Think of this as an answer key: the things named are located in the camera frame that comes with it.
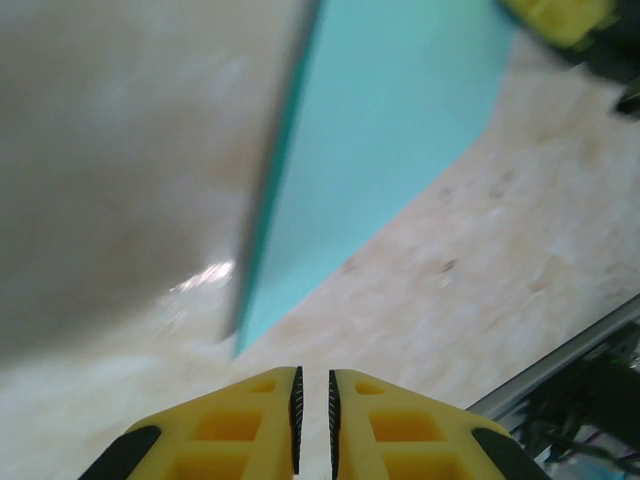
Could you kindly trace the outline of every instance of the black rubber pad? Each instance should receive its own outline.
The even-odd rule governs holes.
[[[340,390],[335,370],[329,371],[329,435],[331,440],[331,478],[338,478],[340,463]]]
[[[148,426],[118,437],[82,474],[80,480],[126,480],[161,433],[160,428]]]
[[[512,438],[487,428],[476,428],[471,433],[505,480],[550,480]]]
[[[293,472],[300,473],[300,442],[302,441],[302,411],[304,410],[304,385],[302,367],[296,369],[289,399],[289,424],[291,425],[291,458]]]

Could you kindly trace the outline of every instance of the wooden floor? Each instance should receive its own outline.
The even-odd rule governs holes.
[[[75,478],[135,420],[272,366],[305,368],[304,479],[329,478],[329,368],[470,405],[640,292],[617,94],[519,36],[486,133],[237,360],[211,338],[228,252],[148,311],[7,358],[0,477]]]

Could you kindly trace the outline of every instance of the yellow object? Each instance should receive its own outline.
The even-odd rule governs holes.
[[[498,424],[353,370],[330,374],[329,389],[334,478],[504,478],[471,434],[508,437]]]
[[[587,34],[613,21],[614,0],[502,0],[522,21],[559,48],[590,43]]]
[[[290,480],[301,423],[302,370],[270,370],[133,425],[162,433],[124,478]]]
[[[302,367],[278,368],[133,425],[80,480],[290,480]],[[329,374],[332,478],[548,480],[507,432],[352,370]]]

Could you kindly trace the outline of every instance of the teal paper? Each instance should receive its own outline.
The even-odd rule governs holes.
[[[513,33],[492,0],[328,0],[320,22],[238,351],[482,133]]]

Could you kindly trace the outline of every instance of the light wood surface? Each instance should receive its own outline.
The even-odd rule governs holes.
[[[305,368],[303,479],[330,478],[329,368],[471,404],[640,291],[640,139],[616,95],[520,36],[487,132],[238,359],[211,333],[219,272],[7,361],[0,477],[76,478],[134,421],[272,366]]]

